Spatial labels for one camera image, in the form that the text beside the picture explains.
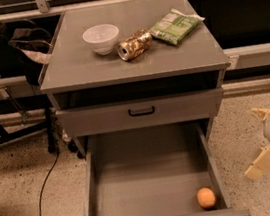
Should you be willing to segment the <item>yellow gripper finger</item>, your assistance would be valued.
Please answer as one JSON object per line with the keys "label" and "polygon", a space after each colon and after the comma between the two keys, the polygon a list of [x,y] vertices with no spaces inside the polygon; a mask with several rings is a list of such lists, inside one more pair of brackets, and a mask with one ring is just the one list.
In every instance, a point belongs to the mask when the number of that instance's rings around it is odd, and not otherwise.
{"label": "yellow gripper finger", "polygon": [[255,160],[244,172],[246,178],[258,180],[265,173],[270,171],[270,147],[263,147]]}
{"label": "yellow gripper finger", "polygon": [[252,114],[260,118],[262,121],[265,121],[267,117],[270,115],[270,109],[266,108],[255,108],[252,109]]}

